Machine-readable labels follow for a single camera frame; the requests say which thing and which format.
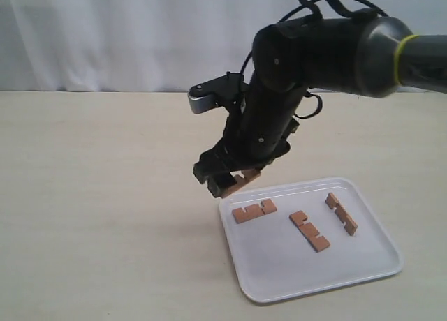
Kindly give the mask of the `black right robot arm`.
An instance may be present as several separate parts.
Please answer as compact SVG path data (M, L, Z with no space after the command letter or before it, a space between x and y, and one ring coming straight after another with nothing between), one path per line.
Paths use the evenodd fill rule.
M414 35L395 17L303 17L261 29L249 83L227 73L189 90L193 113L228 111L221 139L193 175L214 197L234 193L290 150L295 111L312 89L383 98L398 87L446 91L446 37Z

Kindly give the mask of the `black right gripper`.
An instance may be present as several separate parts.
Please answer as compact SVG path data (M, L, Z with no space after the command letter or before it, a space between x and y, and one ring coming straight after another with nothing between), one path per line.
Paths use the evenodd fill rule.
M229 115L222 139L204 151L193 165L193 175L214 198L236 183L230 171L263 169L290 150L286 141L296 127L293 114L300 104L300 87L284 92L267 88L253 76L241 84L240 76L217 79L219 104Z

